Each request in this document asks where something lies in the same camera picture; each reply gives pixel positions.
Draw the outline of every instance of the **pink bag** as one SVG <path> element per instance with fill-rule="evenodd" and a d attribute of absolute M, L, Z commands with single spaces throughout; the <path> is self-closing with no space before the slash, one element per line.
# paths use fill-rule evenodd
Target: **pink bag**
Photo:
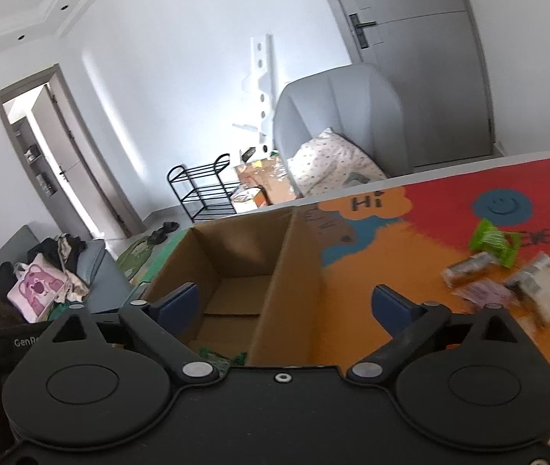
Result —
<path fill-rule="evenodd" d="M 29 323 L 46 320 L 57 295 L 64 290 L 67 277 L 39 253 L 32 264 L 18 264 L 19 281 L 8 292 L 8 299 Z"/>

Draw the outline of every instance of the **slipper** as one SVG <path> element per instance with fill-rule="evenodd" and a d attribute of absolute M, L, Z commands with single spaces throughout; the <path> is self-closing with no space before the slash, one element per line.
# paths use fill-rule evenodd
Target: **slipper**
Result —
<path fill-rule="evenodd" d="M 160 245 L 167 239 L 167 234 L 164 233 L 163 229 L 157 229 L 152 231 L 152 234 L 148 237 L 147 241 L 149 245 Z"/>
<path fill-rule="evenodd" d="M 163 222 L 163 227 L 159 230 L 163 231 L 166 234 L 169 234 L 177 231 L 179 227 L 180 224 L 178 224 L 178 222 Z"/>

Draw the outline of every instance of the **metal screw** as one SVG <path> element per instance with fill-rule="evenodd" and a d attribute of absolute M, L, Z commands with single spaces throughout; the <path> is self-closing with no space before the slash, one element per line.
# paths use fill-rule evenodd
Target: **metal screw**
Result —
<path fill-rule="evenodd" d="M 290 374 L 286 374 L 285 372 L 280 372 L 279 374 L 275 374 L 275 381 L 290 382 L 292 381 L 292 376 Z"/>
<path fill-rule="evenodd" d="M 205 377 L 211 374 L 212 371 L 212 365 L 206 362 L 189 362 L 183 366 L 184 374 L 189 377 Z"/>
<path fill-rule="evenodd" d="M 377 377 L 383 373 L 383 368 L 374 362 L 360 362 L 352 367 L 352 374 L 358 377 Z"/>

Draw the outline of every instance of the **cardboard box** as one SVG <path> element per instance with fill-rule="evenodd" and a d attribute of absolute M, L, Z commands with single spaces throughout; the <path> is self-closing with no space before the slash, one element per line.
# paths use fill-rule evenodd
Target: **cardboard box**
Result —
<path fill-rule="evenodd" d="M 249 366 L 309 365 L 321 263 L 300 212 L 258 211 L 196 225 L 145 298 L 154 302 L 188 281 L 199 288 L 201 312 L 178 339 L 194 351 L 246 351 Z"/>
<path fill-rule="evenodd" d="M 241 164 L 235 169 L 241 184 L 247 187 L 262 186 L 271 205 L 297 199 L 279 155 Z"/>
<path fill-rule="evenodd" d="M 237 213 L 245 213 L 269 206 L 262 187 L 243 189 L 241 186 L 238 191 L 234 192 L 230 199 Z"/>

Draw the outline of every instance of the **table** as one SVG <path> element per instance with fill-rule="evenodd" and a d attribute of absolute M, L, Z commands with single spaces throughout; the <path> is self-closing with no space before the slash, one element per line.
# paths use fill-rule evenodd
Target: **table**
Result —
<path fill-rule="evenodd" d="M 325 287 L 313 359 L 346 369 L 390 339 L 370 309 L 377 284 L 416 303 L 433 300 L 467 312 L 440 273 L 470 255 L 481 217 L 523 234 L 516 267 L 494 270 L 496 281 L 540 251 L 550 255 L 550 153 L 393 178 L 296 205 L 322 250 Z M 538 329 L 535 341 L 550 362 L 550 327 Z"/>

